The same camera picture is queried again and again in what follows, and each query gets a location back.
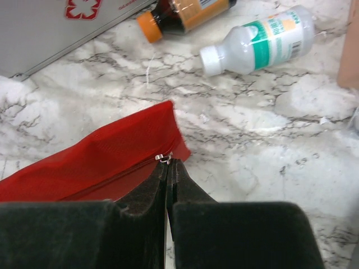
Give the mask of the brown medicine bottle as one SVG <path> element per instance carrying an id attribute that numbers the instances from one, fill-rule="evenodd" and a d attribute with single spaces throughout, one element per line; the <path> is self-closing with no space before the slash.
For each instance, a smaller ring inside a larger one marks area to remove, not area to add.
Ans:
<path id="1" fill-rule="evenodd" d="M 229 10 L 236 0 L 157 1 L 152 11 L 137 18 L 148 42 L 159 41 L 165 34 L 185 34 Z"/>

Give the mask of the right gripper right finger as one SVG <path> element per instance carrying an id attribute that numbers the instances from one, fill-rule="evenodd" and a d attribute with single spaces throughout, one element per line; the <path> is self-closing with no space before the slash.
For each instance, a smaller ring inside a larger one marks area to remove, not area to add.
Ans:
<path id="1" fill-rule="evenodd" d="M 183 162 L 168 169 L 177 268 L 323 268 L 304 211 L 291 202 L 217 202 Z"/>

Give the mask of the red first aid pouch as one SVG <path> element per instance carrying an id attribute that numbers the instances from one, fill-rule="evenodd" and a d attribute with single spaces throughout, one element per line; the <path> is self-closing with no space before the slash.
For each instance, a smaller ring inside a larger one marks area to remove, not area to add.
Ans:
<path id="1" fill-rule="evenodd" d="M 1 201 L 118 200 L 158 162 L 190 151 L 165 101 L 103 126 L 77 144 L 1 181 Z"/>

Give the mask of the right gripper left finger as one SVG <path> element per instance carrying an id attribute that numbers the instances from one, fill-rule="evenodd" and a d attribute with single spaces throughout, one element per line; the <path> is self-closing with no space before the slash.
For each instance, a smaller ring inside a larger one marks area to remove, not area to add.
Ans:
<path id="1" fill-rule="evenodd" d="M 164 268 L 168 165 L 119 201 L 1 204 L 2 268 Z"/>

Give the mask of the peach file organizer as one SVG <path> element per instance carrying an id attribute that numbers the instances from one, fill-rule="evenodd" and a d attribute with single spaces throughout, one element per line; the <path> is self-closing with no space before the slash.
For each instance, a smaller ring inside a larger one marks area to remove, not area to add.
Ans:
<path id="1" fill-rule="evenodd" d="M 358 0 L 351 2 L 337 83 L 358 90 Z"/>

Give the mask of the white blue bandage roll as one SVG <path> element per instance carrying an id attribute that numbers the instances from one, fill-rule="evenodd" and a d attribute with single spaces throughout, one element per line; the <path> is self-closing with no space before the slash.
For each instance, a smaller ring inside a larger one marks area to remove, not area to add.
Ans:
<path id="1" fill-rule="evenodd" d="M 357 107 L 354 112 L 353 115 L 351 117 L 351 119 L 349 120 L 349 124 L 348 124 L 348 128 L 356 133 L 359 132 L 359 107 Z"/>

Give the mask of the white green bottle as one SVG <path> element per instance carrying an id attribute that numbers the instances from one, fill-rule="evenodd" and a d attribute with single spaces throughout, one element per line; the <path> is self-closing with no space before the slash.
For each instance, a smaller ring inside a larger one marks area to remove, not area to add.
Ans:
<path id="1" fill-rule="evenodd" d="M 233 27 L 224 40 L 200 50 L 205 75 L 247 75 L 306 55 L 314 43 L 311 12 L 302 5 Z"/>

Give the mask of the silver metal case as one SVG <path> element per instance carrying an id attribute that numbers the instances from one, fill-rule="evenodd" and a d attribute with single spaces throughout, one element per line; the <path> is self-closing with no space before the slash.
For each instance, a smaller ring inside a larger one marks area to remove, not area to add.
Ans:
<path id="1" fill-rule="evenodd" d="M 1 76 L 23 81 L 151 5 L 122 0 L 1 0 Z"/>

